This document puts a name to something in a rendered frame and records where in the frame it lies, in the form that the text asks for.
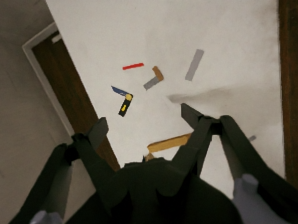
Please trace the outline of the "grey flat bar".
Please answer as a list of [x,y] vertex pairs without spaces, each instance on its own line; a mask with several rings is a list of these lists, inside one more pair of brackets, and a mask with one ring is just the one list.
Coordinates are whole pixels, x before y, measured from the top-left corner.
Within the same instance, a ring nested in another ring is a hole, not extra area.
[[255,140],[255,139],[257,139],[254,135],[252,136],[252,137],[250,137],[250,138],[248,138],[248,140],[250,141],[250,142],[252,142],[253,140]]
[[202,56],[204,54],[204,50],[200,50],[200,49],[197,49],[196,50],[196,53],[193,57],[193,60],[191,62],[191,65],[189,67],[189,70],[187,72],[187,75],[185,77],[185,80],[188,80],[188,81],[192,81],[194,75],[195,75],[195,72],[198,68],[198,65],[202,59]]

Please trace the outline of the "brown wooden flat bar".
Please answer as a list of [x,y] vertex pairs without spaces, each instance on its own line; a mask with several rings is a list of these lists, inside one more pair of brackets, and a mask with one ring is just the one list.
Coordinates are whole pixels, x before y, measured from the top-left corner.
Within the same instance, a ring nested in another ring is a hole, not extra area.
[[186,134],[186,135],[182,135],[182,136],[179,136],[179,137],[175,137],[175,138],[172,138],[172,139],[168,139],[168,140],[165,140],[165,141],[154,143],[154,144],[148,145],[147,148],[149,150],[149,153],[154,153],[154,152],[166,150],[166,149],[169,149],[169,148],[181,146],[181,145],[186,144],[186,142],[188,141],[191,134],[192,133],[189,133],[189,134]]

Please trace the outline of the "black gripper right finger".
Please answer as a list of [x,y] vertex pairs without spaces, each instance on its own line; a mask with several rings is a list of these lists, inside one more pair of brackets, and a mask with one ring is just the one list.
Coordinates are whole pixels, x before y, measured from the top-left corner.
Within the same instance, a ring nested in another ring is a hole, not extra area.
[[[174,208],[191,173],[200,177],[212,135],[219,135],[234,181],[232,202],[244,224],[298,224],[298,190],[266,165],[233,117],[215,119],[182,103],[194,130],[155,181],[159,202]],[[223,132],[222,132],[223,129]]]

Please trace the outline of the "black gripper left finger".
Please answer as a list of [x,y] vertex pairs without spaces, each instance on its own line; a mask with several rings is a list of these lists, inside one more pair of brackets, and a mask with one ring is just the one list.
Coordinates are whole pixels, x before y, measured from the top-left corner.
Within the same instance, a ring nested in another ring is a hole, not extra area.
[[72,135],[72,144],[56,146],[8,224],[64,224],[74,161],[80,158],[108,214],[113,218],[125,214],[131,204],[128,186],[96,152],[108,131],[106,117],[101,117],[84,134]]

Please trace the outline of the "tan wooden block with slot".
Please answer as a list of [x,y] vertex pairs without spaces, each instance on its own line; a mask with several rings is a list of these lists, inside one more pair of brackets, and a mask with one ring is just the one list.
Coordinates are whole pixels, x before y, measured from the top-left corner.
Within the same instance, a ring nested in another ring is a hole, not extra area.
[[153,158],[155,158],[151,153],[149,153],[145,158],[145,161],[151,160]]

